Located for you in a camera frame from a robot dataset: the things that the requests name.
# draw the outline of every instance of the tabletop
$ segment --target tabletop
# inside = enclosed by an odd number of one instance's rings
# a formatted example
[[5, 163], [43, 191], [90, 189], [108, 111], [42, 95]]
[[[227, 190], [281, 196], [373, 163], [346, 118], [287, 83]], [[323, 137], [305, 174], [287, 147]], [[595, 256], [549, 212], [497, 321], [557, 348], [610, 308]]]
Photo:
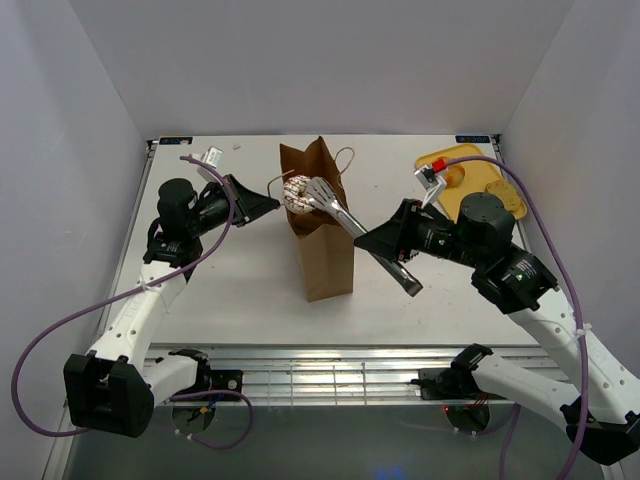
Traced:
[[[191, 144], [158, 145], [140, 199], [116, 292], [137, 280], [150, 223], [157, 217], [159, 186], [189, 179], [205, 181], [180, 155], [223, 150], [221, 173], [247, 188], [266, 192], [280, 174], [279, 145], [304, 150], [315, 135], [198, 136]], [[415, 160], [456, 145], [453, 135], [326, 135], [332, 154], [352, 147], [356, 158], [342, 182], [350, 211], [367, 228], [389, 219], [405, 197], [422, 198], [413, 175]], [[495, 158], [491, 144], [477, 144]], [[342, 155], [338, 162], [346, 162]], [[280, 181], [274, 196], [281, 195]], [[222, 229], [202, 238], [211, 247]], [[521, 243], [517, 229], [514, 241]], [[409, 297], [368, 253], [356, 249], [354, 292], [308, 303], [284, 208], [241, 229], [233, 228], [220, 249], [194, 272], [155, 337], [171, 345], [532, 345], [524, 330], [502, 315], [471, 286], [472, 270], [418, 255], [407, 268], [424, 285]], [[113, 320], [118, 306], [109, 313]]]

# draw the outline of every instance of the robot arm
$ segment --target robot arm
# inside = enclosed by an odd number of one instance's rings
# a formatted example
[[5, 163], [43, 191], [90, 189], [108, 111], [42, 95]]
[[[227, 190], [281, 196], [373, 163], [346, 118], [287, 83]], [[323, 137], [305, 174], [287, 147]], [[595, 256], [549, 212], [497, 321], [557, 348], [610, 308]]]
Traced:
[[[227, 175], [225, 181], [233, 191], [233, 225], [237, 227], [280, 206], [277, 200], [246, 189], [233, 175]], [[144, 366], [153, 335], [193, 269], [146, 285], [197, 260], [202, 254], [200, 236], [224, 224], [229, 211], [229, 200], [217, 182], [208, 183], [200, 195], [185, 179], [172, 179], [160, 187], [159, 218], [149, 229], [137, 282], [143, 290], [126, 300], [86, 355], [71, 355], [65, 364], [65, 387], [75, 425], [138, 437], [155, 406], [177, 392], [210, 389], [209, 363], [200, 352], [181, 350]]]
[[460, 205], [456, 222], [431, 203], [443, 189], [438, 168], [416, 172], [427, 187], [423, 202], [403, 200], [392, 218], [358, 237], [356, 247], [388, 260], [409, 261], [419, 252], [474, 269], [478, 292], [524, 328], [557, 363], [571, 384], [516, 367], [481, 345], [467, 347], [451, 368], [421, 386], [447, 396], [484, 391], [513, 400], [546, 417], [575, 438], [580, 411], [578, 336], [589, 357], [589, 423], [581, 450], [605, 465], [640, 448], [640, 380], [627, 371], [590, 329], [577, 332], [573, 310], [551, 272], [511, 242], [513, 216], [487, 193]]

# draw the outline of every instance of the yellow tray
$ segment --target yellow tray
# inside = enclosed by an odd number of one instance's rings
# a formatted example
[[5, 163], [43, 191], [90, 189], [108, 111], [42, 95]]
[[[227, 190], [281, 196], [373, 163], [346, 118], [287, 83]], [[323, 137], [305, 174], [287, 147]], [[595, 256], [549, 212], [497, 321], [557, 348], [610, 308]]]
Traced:
[[[424, 155], [416, 160], [415, 166], [416, 169], [418, 169], [423, 165], [430, 165], [440, 158], [451, 160], [453, 158], [466, 157], [469, 155], [484, 154], [475, 145], [471, 143], [462, 143], [455, 147]], [[442, 208], [444, 208], [444, 211], [447, 212], [447, 215], [449, 215], [449, 218], [453, 221], [458, 220], [460, 203], [464, 197], [470, 193], [484, 192], [488, 183], [502, 179], [500, 172], [498, 172], [498, 170], [488, 162], [473, 160], [470, 162], [464, 162], [462, 167], [464, 167], [465, 171], [462, 183], [457, 187], [447, 188], [438, 198]], [[526, 215], [527, 206], [522, 202], [520, 207], [512, 213], [516, 219], [520, 219]]]

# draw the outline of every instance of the zip tie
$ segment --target zip tie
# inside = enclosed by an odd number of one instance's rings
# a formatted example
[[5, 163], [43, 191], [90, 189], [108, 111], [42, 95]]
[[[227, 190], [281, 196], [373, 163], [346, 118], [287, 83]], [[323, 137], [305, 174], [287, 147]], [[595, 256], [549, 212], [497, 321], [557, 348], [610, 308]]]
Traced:
[[590, 323], [585, 323], [584, 328], [576, 329], [576, 338], [584, 337], [589, 330], [591, 330], [592, 325]]

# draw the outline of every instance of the white wall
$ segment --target white wall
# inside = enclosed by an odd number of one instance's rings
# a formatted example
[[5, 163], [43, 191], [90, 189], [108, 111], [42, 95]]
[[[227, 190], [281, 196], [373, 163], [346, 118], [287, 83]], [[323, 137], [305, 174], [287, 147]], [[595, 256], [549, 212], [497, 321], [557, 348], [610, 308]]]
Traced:
[[639, 137], [640, 3], [576, 0], [509, 122], [505, 157], [539, 203], [586, 321], [636, 375]]
[[71, 0], [145, 136], [504, 129], [573, 0]]
[[[10, 375], [28, 341], [104, 298], [122, 247], [144, 142], [67, 0], [0, 2], [0, 477], [39, 479], [51, 441], [22, 425]], [[97, 316], [45, 340], [21, 381], [56, 429], [62, 367]]]

